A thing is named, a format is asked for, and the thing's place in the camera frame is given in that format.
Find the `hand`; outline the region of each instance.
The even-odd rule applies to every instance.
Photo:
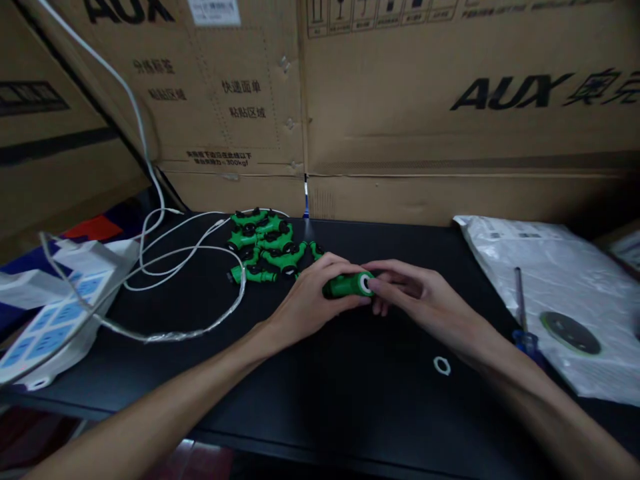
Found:
[[[386,316],[390,304],[402,308],[420,327],[472,366],[474,361],[486,363],[506,345],[512,347],[438,272],[398,260],[372,261],[362,268],[384,270],[369,281],[377,295],[374,315]]]
[[[289,294],[278,309],[265,322],[276,350],[286,348],[306,338],[340,312],[371,303],[369,297],[349,295],[336,300],[327,300],[322,287],[338,275],[362,272],[342,257],[326,253],[312,266],[303,270]]]

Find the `green hose connector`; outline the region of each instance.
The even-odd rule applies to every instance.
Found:
[[[311,254],[313,255],[313,261],[318,260],[325,254],[324,248],[318,245],[315,241],[312,241],[309,244],[309,248],[311,248]]]
[[[247,281],[256,283],[275,282],[278,279],[277,273],[266,271],[258,267],[258,265],[246,265],[245,274],[247,276]],[[227,272],[227,278],[230,282],[235,282],[239,285],[242,278],[242,267],[240,265],[236,265]]]
[[[231,238],[227,242],[227,248],[232,252],[239,252],[244,247],[249,245],[255,245],[258,237],[254,233],[253,235],[245,235],[242,229],[231,232]]]
[[[304,257],[307,251],[307,242],[295,245],[290,253],[283,253],[281,250],[263,250],[260,254],[270,264],[278,267],[283,275],[288,277],[298,273],[298,262]]]
[[[258,233],[268,233],[270,231],[279,231],[286,233],[288,231],[289,222],[283,220],[282,216],[269,211],[269,214],[262,220],[256,222],[255,230]]]
[[[360,272],[354,275],[339,275],[329,280],[322,287],[322,294],[327,299],[346,297],[347,295],[360,295],[361,297],[372,297],[373,291],[369,288],[369,279],[373,275],[369,272]]]
[[[254,247],[252,249],[244,249],[240,252],[238,257],[240,257],[244,266],[255,265],[258,263],[258,260],[260,260],[260,248]]]
[[[236,225],[245,227],[250,223],[258,223],[260,220],[264,219],[267,214],[268,212],[266,210],[260,210],[260,208],[256,207],[250,213],[236,211],[235,214],[231,216],[231,220],[233,220]]]
[[[284,250],[285,246],[293,246],[293,244],[288,245],[293,238],[293,229],[291,227],[289,227],[289,231],[286,233],[268,232],[256,235],[258,238],[256,246],[262,249]]]

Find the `black table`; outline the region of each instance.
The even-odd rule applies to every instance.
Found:
[[[195,244],[216,219],[192,221],[162,240],[151,256]],[[303,221],[292,224],[302,239]],[[398,258],[438,270],[501,334],[510,337],[516,328],[458,230],[337,221],[312,225],[326,250],[354,263]],[[229,233],[227,224],[205,244],[223,245]],[[181,258],[177,254],[153,268],[168,268]],[[222,252],[200,251],[155,289],[122,289],[109,317],[146,333],[204,327],[237,294],[225,276],[234,262]],[[134,280],[136,286],[149,282]],[[273,312],[289,288],[284,281],[248,283],[230,318],[205,337],[182,343],[143,345],[101,329],[88,356],[50,387],[5,391],[0,402],[102,420],[232,344]],[[449,360],[450,376],[434,369],[438,355]],[[639,456],[640,409],[592,399],[579,403]],[[370,308],[340,315],[250,374],[190,438],[396,478],[557,476],[482,379],[398,310],[385,319],[372,316]]]

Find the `white plastic bag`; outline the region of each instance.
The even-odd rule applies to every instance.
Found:
[[[596,246],[562,225],[457,216],[480,266],[512,314],[514,268],[522,269],[529,331],[581,397],[640,407],[640,285]],[[586,355],[558,342],[540,322],[558,312],[588,328],[601,352]]]

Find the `white o-ring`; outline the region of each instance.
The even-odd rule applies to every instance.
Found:
[[[368,281],[369,281],[368,275],[360,275],[360,288],[364,293],[371,293],[371,289],[367,284]]]
[[[443,369],[438,362],[442,362],[446,365],[446,369]],[[436,370],[438,370],[438,373],[441,373],[442,375],[446,375],[449,376],[449,374],[451,373],[451,366],[449,365],[449,361],[444,358],[444,357],[436,357],[433,359],[433,366],[435,367]]]

